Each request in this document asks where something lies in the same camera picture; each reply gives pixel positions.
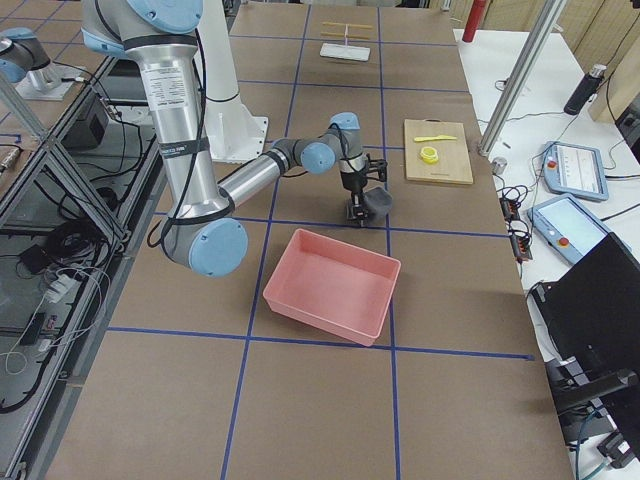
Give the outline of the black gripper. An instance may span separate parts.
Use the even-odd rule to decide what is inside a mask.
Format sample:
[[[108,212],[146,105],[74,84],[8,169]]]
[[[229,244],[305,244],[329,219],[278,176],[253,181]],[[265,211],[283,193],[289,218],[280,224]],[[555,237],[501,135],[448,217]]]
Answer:
[[[364,187],[368,183],[365,174],[359,172],[342,172],[343,187],[351,194],[351,200],[346,202],[346,219],[353,223],[365,222],[365,207],[363,204]]]

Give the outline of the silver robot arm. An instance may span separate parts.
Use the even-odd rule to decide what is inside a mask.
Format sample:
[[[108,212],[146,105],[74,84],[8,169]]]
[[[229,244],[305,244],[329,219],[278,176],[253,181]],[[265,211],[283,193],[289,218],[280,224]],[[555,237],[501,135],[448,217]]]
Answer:
[[[294,167],[321,174],[340,169],[343,186],[361,200],[370,158],[358,117],[334,115],[316,138],[281,139],[222,181],[214,173],[207,96],[238,95],[228,26],[218,1],[84,1],[85,45],[134,61],[143,82],[173,206],[160,247],[173,262],[208,277],[234,271],[248,248],[235,208]]]
[[[35,33],[26,27],[1,32],[1,73],[25,100],[61,102],[71,88]]]

